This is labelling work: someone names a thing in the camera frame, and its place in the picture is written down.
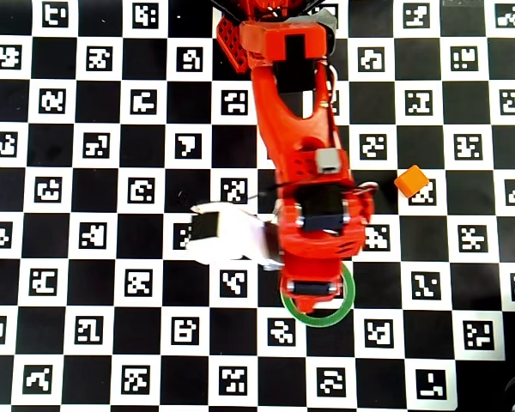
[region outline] checkerboard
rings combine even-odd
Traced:
[[[306,328],[189,207],[263,218],[250,77],[189,0],[0,0],[0,412],[502,410],[515,374],[515,0],[327,0],[379,182],[354,310]],[[308,116],[312,94],[285,96]],[[393,180],[417,164],[430,184]],[[320,309],[331,311],[335,299]]]

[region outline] green circle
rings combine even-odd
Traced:
[[[349,269],[347,269],[344,264],[342,267],[343,290],[345,291],[345,296],[340,308],[331,315],[325,316],[324,318],[315,318],[313,316],[306,315],[305,313],[302,313],[298,310],[292,298],[281,292],[282,304],[292,314],[292,316],[307,326],[311,326],[313,328],[327,328],[328,326],[337,324],[351,311],[351,307],[353,306],[354,302],[353,277],[351,276]]]

